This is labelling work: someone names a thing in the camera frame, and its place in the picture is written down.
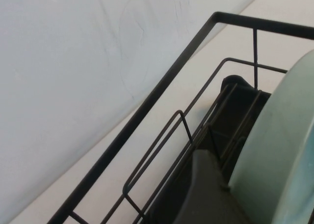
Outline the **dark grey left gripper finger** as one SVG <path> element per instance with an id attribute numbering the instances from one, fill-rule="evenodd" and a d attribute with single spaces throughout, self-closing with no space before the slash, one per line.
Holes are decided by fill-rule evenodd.
<path id="1" fill-rule="evenodd" d="M 192 179 L 181 207 L 182 224 L 247 224 L 248 218 L 230 193 L 215 157 L 195 150 Z"/>

